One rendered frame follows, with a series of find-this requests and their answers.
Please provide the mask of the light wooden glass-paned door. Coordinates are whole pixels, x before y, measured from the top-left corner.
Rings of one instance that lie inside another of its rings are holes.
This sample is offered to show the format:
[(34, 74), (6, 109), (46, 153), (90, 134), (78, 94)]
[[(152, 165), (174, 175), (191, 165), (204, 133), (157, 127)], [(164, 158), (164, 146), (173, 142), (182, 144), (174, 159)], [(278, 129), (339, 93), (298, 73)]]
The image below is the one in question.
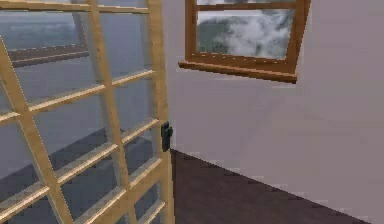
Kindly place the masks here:
[(161, 0), (0, 0), (0, 224), (176, 224)]

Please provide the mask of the brown wooden framed window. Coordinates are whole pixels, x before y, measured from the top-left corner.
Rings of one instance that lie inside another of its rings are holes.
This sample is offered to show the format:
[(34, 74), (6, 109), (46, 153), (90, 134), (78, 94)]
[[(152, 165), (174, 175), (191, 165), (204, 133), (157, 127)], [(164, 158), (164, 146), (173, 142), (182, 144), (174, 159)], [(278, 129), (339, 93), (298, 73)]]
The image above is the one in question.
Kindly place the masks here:
[(185, 0), (184, 69), (294, 84), (311, 0)]

